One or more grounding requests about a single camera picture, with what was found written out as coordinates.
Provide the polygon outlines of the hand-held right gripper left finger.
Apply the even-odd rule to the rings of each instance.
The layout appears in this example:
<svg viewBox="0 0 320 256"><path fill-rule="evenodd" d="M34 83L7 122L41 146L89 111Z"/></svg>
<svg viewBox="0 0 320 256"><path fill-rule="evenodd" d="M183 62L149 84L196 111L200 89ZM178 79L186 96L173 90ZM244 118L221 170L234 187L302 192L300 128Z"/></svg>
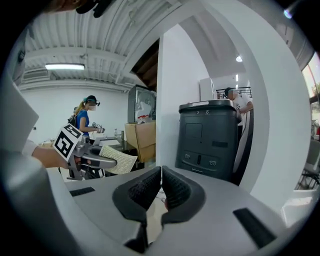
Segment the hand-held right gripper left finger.
<svg viewBox="0 0 320 256"><path fill-rule="evenodd" d="M147 222L147 211L161 189L159 166L119 185L112 194L115 207L127 220Z"/></svg>

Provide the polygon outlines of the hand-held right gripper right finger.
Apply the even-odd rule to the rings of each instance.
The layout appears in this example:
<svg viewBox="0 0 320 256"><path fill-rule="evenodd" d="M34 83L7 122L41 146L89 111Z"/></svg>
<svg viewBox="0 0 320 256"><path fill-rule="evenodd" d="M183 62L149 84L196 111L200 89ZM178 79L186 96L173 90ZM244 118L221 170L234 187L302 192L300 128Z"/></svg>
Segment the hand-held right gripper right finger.
<svg viewBox="0 0 320 256"><path fill-rule="evenodd" d="M189 221L206 202L202 186L166 165L162 166L162 188L167 203L167 213L161 217L163 225Z"/></svg>

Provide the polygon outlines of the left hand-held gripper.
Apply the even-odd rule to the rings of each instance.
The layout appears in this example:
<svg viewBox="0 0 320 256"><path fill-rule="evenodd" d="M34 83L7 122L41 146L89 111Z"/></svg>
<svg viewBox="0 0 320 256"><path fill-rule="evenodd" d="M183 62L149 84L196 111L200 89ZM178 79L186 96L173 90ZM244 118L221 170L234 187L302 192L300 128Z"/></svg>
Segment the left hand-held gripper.
<svg viewBox="0 0 320 256"><path fill-rule="evenodd" d="M69 180L98 179L100 170L117 165L115 159L101 156L102 147L91 144L90 139L70 123L60 129L53 148L67 161Z"/></svg>

